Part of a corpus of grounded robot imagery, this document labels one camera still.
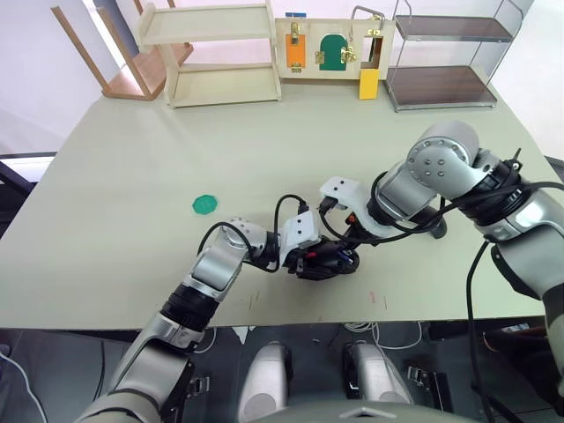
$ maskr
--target white cable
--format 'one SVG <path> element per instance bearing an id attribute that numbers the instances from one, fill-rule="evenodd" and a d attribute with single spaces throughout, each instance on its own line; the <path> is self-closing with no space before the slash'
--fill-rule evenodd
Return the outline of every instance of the white cable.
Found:
<path id="1" fill-rule="evenodd" d="M 41 403 L 39 402 L 39 399 L 37 399 L 37 397 L 33 394 L 32 389 L 29 386 L 29 379 L 27 379 L 26 371 L 19 365 L 18 362 L 14 361 L 10 357 L 6 357 L 5 355 L 2 354 L 2 352 L 0 352 L 0 358 L 8 361 L 17 370 L 19 370 L 19 372 L 21 373 L 22 376 L 24 376 L 24 381 L 26 382 L 27 393 L 32 398 L 32 400 L 35 402 L 35 405 L 37 405 L 37 410 L 39 410 L 39 414 L 41 415 L 41 419 L 43 420 L 43 423 L 47 423 L 47 416 L 45 415 L 45 412 L 43 411 L 43 407 L 41 407 Z"/>
<path id="2" fill-rule="evenodd" d="M 380 340 L 380 328 L 378 327 L 378 323 L 375 324 L 376 329 L 378 330 L 378 339 L 377 341 L 375 340 L 375 342 L 378 344 L 378 346 L 380 346 L 380 348 L 382 348 L 383 350 L 407 350 L 408 348 L 413 348 L 415 345 L 418 345 L 419 342 L 421 342 L 421 339 L 423 338 L 423 328 L 421 328 L 421 322 L 417 322 L 417 326 L 419 328 L 419 336 L 417 337 L 417 341 L 415 341 L 412 344 L 409 345 L 402 345 L 402 346 L 386 346 L 386 345 L 381 345 L 378 344 L 377 341 Z"/>
<path id="3" fill-rule="evenodd" d="M 421 322 L 416 322 L 417 327 L 419 328 L 419 335 L 417 336 L 417 341 L 409 345 L 401 345 L 401 346 L 386 346 L 380 344 L 380 327 L 378 326 L 378 322 L 355 322 L 355 323 L 344 323 L 344 326 L 347 330 L 353 333 L 362 333 L 368 332 L 369 330 L 372 332 L 372 339 L 374 340 L 375 345 L 378 348 L 382 348 L 383 350 L 407 350 L 409 348 L 413 348 L 415 345 L 418 345 L 422 338 L 423 338 L 423 328 L 421 328 Z"/>
<path id="4" fill-rule="evenodd" d="M 203 354 L 203 353 L 207 353 L 208 351 L 210 351 L 210 349 L 213 347 L 213 344 L 215 344 L 215 338 L 218 336 L 218 328 L 213 328 L 213 338 L 211 339 L 211 342 L 208 346 L 206 346 L 203 350 L 194 350 L 194 354 Z"/>
<path id="5" fill-rule="evenodd" d="M 371 322 L 354 322 L 354 323 L 344 323 L 347 330 L 354 333 L 368 332 L 374 326 Z"/>

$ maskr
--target door latch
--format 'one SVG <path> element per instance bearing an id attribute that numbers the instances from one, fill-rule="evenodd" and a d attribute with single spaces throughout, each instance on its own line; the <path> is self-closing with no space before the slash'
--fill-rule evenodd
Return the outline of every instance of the door latch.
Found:
<path id="1" fill-rule="evenodd" d="M 341 47 L 341 63 L 351 63 L 356 61 L 356 55 L 352 47 Z"/>
<path id="2" fill-rule="evenodd" d="M 300 26 L 297 22 L 290 24 L 290 34 L 292 35 L 292 44 L 295 46 L 300 43 Z"/>

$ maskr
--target green hexagon object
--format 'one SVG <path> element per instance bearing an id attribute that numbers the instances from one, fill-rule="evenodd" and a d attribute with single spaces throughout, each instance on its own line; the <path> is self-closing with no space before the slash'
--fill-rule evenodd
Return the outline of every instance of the green hexagon object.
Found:
<path id="1" fill-rule="evenodd" d="M 214 196 L 204 195 L 194 200 L 192 208 L 197 214 L 209 214 L 218 207 L 218 200 Z"/>

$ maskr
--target brown shelf board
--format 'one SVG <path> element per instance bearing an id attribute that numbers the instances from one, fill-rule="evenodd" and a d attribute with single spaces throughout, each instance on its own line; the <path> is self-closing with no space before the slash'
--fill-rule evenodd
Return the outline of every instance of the brown shelf board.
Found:
<path id="1" fill-rule="evenodd" d="M 408 41 L 511 42 L 513 36 L 494 18 L 397 15 L 396 26 Z"/>
<path id="2" fill-rule="evenodd" d="M 175 44 L 174 54 L 178 64 L 183 64 L 194 48 L 191 44 Z M 102 93 L 113 99 L 126 100 L 154 100 L 165 86 L 166 70 L 160 57 L 159 50 L 153 48 L 150 53 L 139 53 L 133 58 L 151 95 L 144 96 L 141 87 L 133 77 L 131 70 L 124 66 L 118 74 L 108 83 L 110 90 Z"/>
<path id="3" fill-rule="evenodd" d="M 389 68 L 396 110 L 495 106 L 497 99 L 469 66 Z"/>

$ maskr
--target cable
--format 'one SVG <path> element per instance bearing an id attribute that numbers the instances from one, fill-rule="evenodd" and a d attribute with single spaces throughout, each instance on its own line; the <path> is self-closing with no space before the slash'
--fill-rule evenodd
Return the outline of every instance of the cable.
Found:
<path id="1" fill-rule="evenodd" d="M 375 192 L 376 192 L 378 182 L 386 175 L 386 173 L 387 172 L 382 172 L 372 182 L 372 188 L 370 189 L 370 200 L 373 204 L 377 204 Z M 444 207 L 444 198 L 443 197 L 441 197 L 441 208 L 442 207 Z M 418 225 L 416 227 L 406 227 L 406 226 L 403 226 L 403 225 L 399 225 L 392 218 L 390 218 L 390 221 L 386 222 L 386 223 L 389 223 L 390 226 L 393 226 L 396 229 L 398 229 L 402 232 L 405 232 L 406 234 L 424 234 L 426 232 L 429 232 L 431 229 L 433 229 L 434 226 L 438 225 L 440 219 L 441 219 L 441 216 L 437 216 L 433 219 L 430 219 L 429 222 L 426 223 L 425 225 Z"/>
<path id="2" fill-rule="evenodd" d="M 241 241 L 243 241 L 245 243 L 245 247 L 247 247 L 247 251 L 249 252 L 249 260 L 252 262 L 253 261 L 253 248 L 250 246 L 250 242 L 247 239 L 247 237 L 245 235 L 243 235 L 243 232 L 241 232 L 237 227 L 235 227 L 234 225 L 227 223 L 227 222 L 218 222 L 214 225 L 212 225 L 210 227 L 210 229 L 208 229 L 208 232 L 205 233 L 204 238 L 202 238 L 202 240 L 200 241 L 200 245 L 197 248 L 197 253 L 200 254 L 202 252 L 202 250 L 204 249 L 204 245 L 205 242 L 208 240 L 208 238 L 210 237 L 210 235 L 212 234 L 213 231 L 215 231 L 218 227 L 228 227 L 229 229 L 232 229 L 236 234 L 239 235 L 239 237 L 241 238 Z"/>
<path id="3" fill-rule="evenodd" d="M 295 200 L 298 200 L 300 202 L 300 208 L 307 207 L 306 200 L 304 200 L 300 196 L 296 196 L 295 194 L 285 194 L 281 198 L 278 199 L 278 201 L 276 203 L 276 208 L 274 209 L 274 250 L 276 252 L 276 265 L 275 265 L 274 269 L 265 269 L 264 267 L 256 265 L 255 264 L 255 258 L 253 257 L 253 251 L 255 249 L 250 245 L 249 239 L 236 226 L 234 226 L 230 223 L 227 223 L 227 222 L 218 222 L 218 223 L 212 225 L 208 229 L 208 231 L 205 233 L 204 237 L 200 241 L 200 245 L 197 248 L 197 253 L 200 254 L 202 252 L 202 250 L 204 249 L 204 245 L 207 242 L 210 235 L 212 234 L 212 232 L 215 229 L 217 229 L 218 227 L 224 226 L 224 227 L 228 227 L 228 228 L 234 230 L 235 233 L 238 234 L 239 237 L 241 238 L 241 240 L 245 243 L 245 247 L 247 247 L 247 251 L 249 253 L 249 261 L 250 261 L 250 264 L 252 266 L 257 267 L 259 269 L 262 269 L 263 271 L 267 271 L 269 273 L 274 273 L 275 271 L 278 271 L 278 269 L 280 268 L 280 254 L 279 254 L 280 253 L 280 245 L 279 245 L 279 242 L 278 242 L 278 215 L 280 213 L 280 206 L 282 205 L 284 200 L 286 200 L 287 198 L 293 198 Z"/>
<path id="4" fill-rule="evenodd" d="M 437 213 L 435 213 L 433 216 L 431 216 L 426 222 L 419 224 L 418 226 L 414 227 L 412 230 L 424 228 L 425 226 L 434 222 L 437 218 L 444 215 L 445 213 L 448 213 L 452 210 L 457 209 L 460 206 L 464 206 L 464 205 L 469 204 L 469 203 L 475 203 L 475 202 L 480 201 L 480 200 L 486 200 L 486 199 L 492 198 L 492 197 L 511 194 L 511 193 L 515 192 L 517 189 L 521 190 L 522 192 L 529 192 L 529 191 L 535 191 L 537 189 L 542 189 L 542 188 L 554 188 L 554 189 L 564 190 L 564 184 L 558 183 L 558 182 L 532 182 L 532 183 L 527 183 L 525 185 L 522 185 L 522 184 L 514 185 L 514 186 L 511 186 L 511 187 L 496 189 L 494 191 L 483 192 L 483 193 L 480 193 L 480 194 L 473 194 L 473 195 L 467 196 L 467 197 L 460 197 L 456 200 L 453 200 L 452 203 L 450 203 L 449 205 L 441 207 L 441 209 L 438 210 Z M 327 220 L 324 218 L 324 216 L 321 216 L 321 221 L 323 222 L 325 227 L 327 227 L 327 230 L 329 232 L 331 232 L 333 235 L 337 236 L 339 239 L 344 240 L 344 241 L 349 241 L 349 242 L 357 242 L 357 243 L 361 243 L 361 244 L 391 242 L 391 241 L 396 241 L 398 239 L 403 239 L 407 235 L 409 235 L 409 234 L 402 234 L 402 235 L 392 236 L 390 238 L 382 238 L 380 240 L 378 240 L 377 238 L 374 238 L 374 240 L 368 239 L 367 241 L 366 240 L 363 241 L 363 240 L 358 240 L 358 239 L 353 239 L 353 238 L 347 238 L 347 237 L 344 237 L 343 235 L 337 233 L 334 229 L 332 229 L 329 226 L 329 224 L 327 223 Z"/>
<path id="5" fill-rule="evenodd" d="M 208 346 L 206 346 L 203 350 L 194 350 L 193 353 L 194 354 L 203 354 L 203 353 L 207 353 L 208 351 L 211 350 L 211 348 L 213 347 L 213 344 L 215 344 L 215 339 L 218 336 L 218 328 L 213 328 L 213 337 L 211 338 L 211 342 Z"/>
<path id="6" fill-rule="evenodd" d="M 105 349 L 105 346 L 104 346 L 104 341 L 100 341 L 100 349 L 101 349 L 101 357 L 102 357 L 100 379 L 98 380 L 98 386 L 96 387 L 96 390 L 94 391 L 93 401 L 96 398 L 100 397 L 100 395 L 102 393 L 102 388 L 104 386 L 104 377 L 106 376 L 106 349 Z"/>
<path id="7" fill-rule="evenodd" d="M 423 328 L 421 327 L 421 322 L 416 322 L 419 328 L 419 335 L 417 340 L 409 345 L 400 345 L 400 346 L 386 346 L 380 344 L 380 327 L 378 326 L 378 322 L 355 322 L 355 323 L 344 323 L 343 326 L 347 330 L 353 333 L 363 333 L 363 332 L 372 332 L 372 339 L 374 340 L 375 345 L 378 348 L 382 348 L 383 350 L 407 350 L 409 348 L 413 348 L 414 346 L 418 345 L 421 340 L 423 339 Z"/>
<path id="8" fill-rule="evenodd" d="M 339 232 L 337 232 L 335 229 L 333 229 L 329 222 L 327 221 L 327 219 L 325 218 L 325 213 L 322 211 L 319 211 L 319 218 L 321 219 L 323 225 L 327 228 L 327 230 L 333 235 L 336 236 L 337 238 L 339 238 L 339 240 L 343 240 L 343 241 L 347 241 L 347 242 L 352 242 L 355 244 L 383 244 L 385 242 L 393 242 L 393 241 L 398 241 L 398 240 L 403 240 L 404 238 L 410 236 L 411 234 L 400 234 L 400 235 L 396 235 L 396 236 L 390 236 L 390 238 L 378 238 L 378 237 L 372 237 L 372 238 L 365 238 L 364 240 L 360 239 L 360 238 L 351 238 L 349 236 L 343 236 L 341 235 Z"/>
<path id="9" fill-rule="evenodd" d="M 478 254 L 474 257 L 474 261 L 468 271 L 468 276 L 466 277 L 466 307 L 468 309 L 468 337 L 470 341 L 470 361 L 472 365 L 472 372 L 474 373 L 474 379 L 476 386 L 478 387 L 478 392 L 480 399 L 482 400 L 482 406 L 484 407 L 484 413 L 486 414 L 488 423 L 494 423 L 494 415 L 492 414 L 492 409 L 490 408 L 489 401 L 487 400 L 487 395 L 484 391 L 484 383 L 482 382 L 482 375 L 479 371 L 478 366 L 478 353 L 476 351 L 476 323 L 474 322 L 474 310 L 472 307 L 472 278 L 474 272 L 478 267 L 478 263 L 484 251 L 486 251 L 488 241 L 484 241 L 482 246 L 478 250 Z"/>
<path id="10" fill-rule="evenodd" d="M 19 370 L 19 372 L 21 373 L 21 375 L 24 377 L 24 382 L 26 383 L 26 390 L 27 393 L 29 394 L 29 396 L 31 397 L 31 399 L 35 402 L 35 405 L 37 405 L 37 410 L 39 411 L 39 414 L 41 415 L 41 420 L 43 420 L 43 423 L 48 423 L 47 422 L 47 416 L 45 415 L 45 412 L 43 411 L 43 407 L 41 406 L 41 403 L 39 401 L 39 399 L 33 394 L 31 387 L 29 386 L 29 379 L 27 378 L 27 373 L 24 370 L 24 368 L 22 368 L 19 363 L 13 359 L 11 359 L 10 357 L 6 357 L 2 352 L 0 352 L 0 358 L 8 361 L 10 364 L 12 364 L 17 370 Z"/>
<path id="11" fill-rule="evenodd" d="M 274 269 L 263 269 L 269 273 L 274 273 L 280 269 L 280 243 L 278 241 L 278 215 L 280 214 L 280 206 L 284 203 L 284 200 L 287 198 L 293 198 L 294 200 L 298 200 L 300 202 L 300 207 L 307 204 L 306 200 L 303 198 L 296 196 L 294 194 L 285 194 L 281 198 L 278 199 L 276 202 L 276 207 L 274 208 L 274 251 L 276 254 L 276 264 L 274 265 Z"/>
<path id="12" fill-rule="evenodd" d="M 386 345 L 382 345 L 379 343 L 380 341 L 380 327 L 378 326 L 378 323 L 375 324 L 376 330 L 378 330 L 378 337 L 375 339 L 375 342 L 378 342 L 378 346 L 380 346 L 380 348 L 382 348 L 383 350 L 393 350 L 393 351 L 399 351 L 399 350 L 407 350 L 409 348 L 413 348 L 414 346 L 418 345 L 421 340 L 423 339 L 423 328 L 421 328 L 421 322 L 416 322 L 417 326 L 419 328 L 419 335 L 417 336 L 417 340 L 409 345 L 401 345 L 401 346 L 386 346 Z"/>
<path id="13" fill-rule="evenodd" d="M 372 329 L 374 323 L 371 322 L 355 322 L 355 323 L 345 323 L 343 324 L 345 329 L 354 333 L 362 333 Z"/>

